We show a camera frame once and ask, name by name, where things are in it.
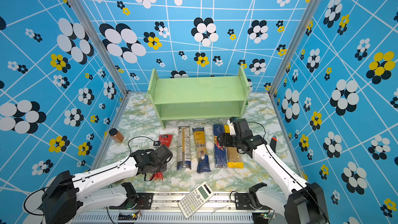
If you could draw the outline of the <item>clear grey spaghetti bag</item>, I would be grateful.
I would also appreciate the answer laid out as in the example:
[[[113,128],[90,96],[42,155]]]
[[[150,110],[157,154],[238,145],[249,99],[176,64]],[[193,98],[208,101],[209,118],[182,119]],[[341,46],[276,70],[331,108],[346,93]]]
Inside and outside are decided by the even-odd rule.
[[[190,152],[190,127],[178,127],[177,139],[177,170],[191,169],[191,152]]]

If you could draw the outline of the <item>red spaghetti bag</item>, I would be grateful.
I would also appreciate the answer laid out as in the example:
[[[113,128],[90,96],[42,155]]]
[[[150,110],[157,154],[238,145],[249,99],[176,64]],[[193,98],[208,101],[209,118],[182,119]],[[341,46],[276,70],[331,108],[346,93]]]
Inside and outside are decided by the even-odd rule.
[[[153,142],[153,146],[155,148],[159,148],[161,145],[170,147],[172,138],[173,138],[172,134],[160,134],[158,140]],[[163,180],[163,172],[156,172],[153,176],[153,179],[154,180]]]

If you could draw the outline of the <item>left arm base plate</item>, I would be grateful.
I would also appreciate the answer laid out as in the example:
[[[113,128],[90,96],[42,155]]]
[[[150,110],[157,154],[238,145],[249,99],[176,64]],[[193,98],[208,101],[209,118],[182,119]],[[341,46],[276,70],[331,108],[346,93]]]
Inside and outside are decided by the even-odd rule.
[[[110,206],[110,209],[151,209],[153,202],[153,193],[137,193],[127,197],[127,199],[119,206]]]

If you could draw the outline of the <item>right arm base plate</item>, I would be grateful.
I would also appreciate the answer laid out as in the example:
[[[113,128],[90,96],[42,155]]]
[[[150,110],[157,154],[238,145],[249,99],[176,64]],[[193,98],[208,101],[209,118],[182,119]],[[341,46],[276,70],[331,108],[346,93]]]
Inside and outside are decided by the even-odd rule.
[[[235,204],[237,210],[251,210],[251,211],[269,211],[267,206],[255,207],[249,199],[249,193],[233,193],[231,200]]]

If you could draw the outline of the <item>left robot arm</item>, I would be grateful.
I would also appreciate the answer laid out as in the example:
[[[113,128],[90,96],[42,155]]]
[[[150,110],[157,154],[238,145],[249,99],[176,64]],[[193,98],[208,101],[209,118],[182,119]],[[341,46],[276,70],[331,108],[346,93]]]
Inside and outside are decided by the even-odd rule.
[[[143,208],[131,183],[110,185],[137,175],[155,175],[167,169],[173,154],[161,145],[157,149],[137,150],[126,158],[93,171],[72,175],[70,171],[58,174],[46,187],[31,193],[23,209],[41,224],[69,224],[75,216],[99,208]]]

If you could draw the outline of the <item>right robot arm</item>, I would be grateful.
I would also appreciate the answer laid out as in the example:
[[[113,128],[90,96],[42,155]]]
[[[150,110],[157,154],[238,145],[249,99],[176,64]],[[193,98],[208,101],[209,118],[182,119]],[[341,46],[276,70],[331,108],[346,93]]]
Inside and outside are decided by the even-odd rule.
[[[322,188],[300,177],[277,156],[276,139],[267,142],[263,136],[254,135],[246,119],[231,117],[227,124],[230,131],[219,135],[221,145],[247,154],[266,169],[282,190],[270,190],[265,183],[252,186],[248,195],[253,208],[271,208],[288,224],[330,223]]]

